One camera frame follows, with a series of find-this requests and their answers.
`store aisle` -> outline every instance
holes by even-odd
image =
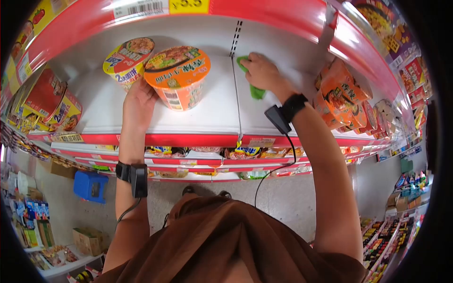
[[[359,214],[369,218],[376,216],[379,221],[384,219],[387,199],[401,175],[400,158],[376,162],[375,157],[369,157],[356,166],[356,171]]]
[[[35,177],[38,189],[49,203],[50,224],[55,243],[73,243],[72,228],[90,226],[108,234],[111,240],[116,226],[116,178],[106,185],[106,204],[84,201],[72,192],[73,180],[50,174],[34,157],[18,151],[12,154],[13,167]],[[203,196],[229,191],[234,199],[254,203],[259,181],[191,184]],[[148,215],[151,231],[159,230],[165,215],[181,197],[188,183],[149,182]],[[312,175],[264,180],[257,195],[257,207],[285,223],[306,241],[316,230],[315,192]]]

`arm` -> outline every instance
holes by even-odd
[[[297,93],[262,55],[251,53],[241,63],[249,69],[250,84],[271,90],[283,104]],[[313,169],[316,192],[318,252],[341,253],[362,262],[363,247],[359,213],[341,150],[321,116],[309,104],[292,120]]]
[[[145,133],[151,122],[157,94],[145,80],[135,82],[123,103],[123,126],[120,136],[119,160],[124,164],[145,162]],[[118,219],[134,205],[131,184],[116,179],[115,214]],[[113,269],[137,253],[149,238],[146,198],[125,214],[116,226],[115,236],[106,256],[103,272]]]

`brown shirt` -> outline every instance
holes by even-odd
[[[211,283],[242,276],[255,283],[359,283],[366,275],[356,259],[316,252],[290,228],[241,201],[199,197],[177,215],[96,283]]]

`black cable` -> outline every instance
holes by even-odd
[[[290,163],[290,164],[287,164],[287,165],[284,165],[282,167],[279,167],[277,169],[274,169],[272,171],[270,171],[269,173],[267,173],[260,181],[258,187],[256,188],[256,192],[255,192],[255,208],[256,208],[256,196],[258,195],[258,190],[260,189],[260,186],[261,186],[261,183],[263,182],[264,179],[266,179],[267,176],[269,176],[269,174],[271,174],[273,171],[276,171],[276,170],[279,170],[281,168],[285,168],[285,167],[288,167],[288,166],[291,166],[293,164],[296,163],[296,149],[294,148],[294,144],[293,142],[291,141],[291,139],[289,138],[288,134],[285,134],[286,138],[289,140],[289,143],[291,144],[291,148],[293,149],[293,154],[294,154],[294,162],[293,163]]]
[[[141,199],[142,199],[142,198],[139,198],[139,200],[138,200],[134,205],[132,205],[131,207],[129,207],[125,212],[123,212],[123,214],[121,214],[121,216],[118,218],[118,221],[116,222],[116,225],[118,225],[118,223],[123,219],[123,217],[124,217],[124,215],[126,215],[126,213],[130,212],[131,210],[133,210],[134,208],[136,208],[137,205],[139,205]]]

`person's left hand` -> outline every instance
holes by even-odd
[[[123,102],[123,129],[129,134],[144,134],[151,123],[156,91],[144,80],[138,79],[129,89]]]

